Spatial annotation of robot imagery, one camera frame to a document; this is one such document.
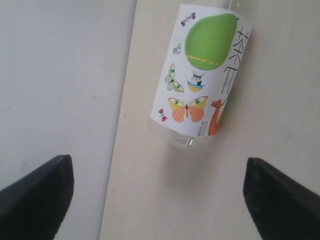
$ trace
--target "white wall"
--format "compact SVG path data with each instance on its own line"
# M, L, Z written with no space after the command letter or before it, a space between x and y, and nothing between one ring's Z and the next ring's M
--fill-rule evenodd
M71 154L57 240L98 239L135 0L0 2L0 189Z

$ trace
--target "small purple butterfly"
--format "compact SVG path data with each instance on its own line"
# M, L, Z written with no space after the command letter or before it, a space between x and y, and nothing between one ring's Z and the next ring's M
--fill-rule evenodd
M186 25L186 23L189 22L190 19L196 19L196 13L195 12L193 12L190 16L187 16L186 19L181 21L182 27L184 27Z

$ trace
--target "beige surface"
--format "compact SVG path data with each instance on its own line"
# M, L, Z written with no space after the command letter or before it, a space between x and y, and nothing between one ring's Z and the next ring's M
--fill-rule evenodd
M138 0L101 240L260 239L242 195L248 157L320 194L320 1L251 2L220 131L184 151L147 129L181 1Z

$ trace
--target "white label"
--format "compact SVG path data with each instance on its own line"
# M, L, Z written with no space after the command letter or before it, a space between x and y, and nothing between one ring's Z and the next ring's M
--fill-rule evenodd
M216 134L251 30L238 13L182 4L150 117L186 136Z

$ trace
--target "hot air balloon illustration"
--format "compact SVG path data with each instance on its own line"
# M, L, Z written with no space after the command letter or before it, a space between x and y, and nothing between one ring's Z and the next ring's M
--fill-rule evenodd
M237 23L235 15L226 13L205 17L192 26L184 43L185 56L193 71L193 77L188 81L191 91L200 91L204 86L202 77L225 62Z

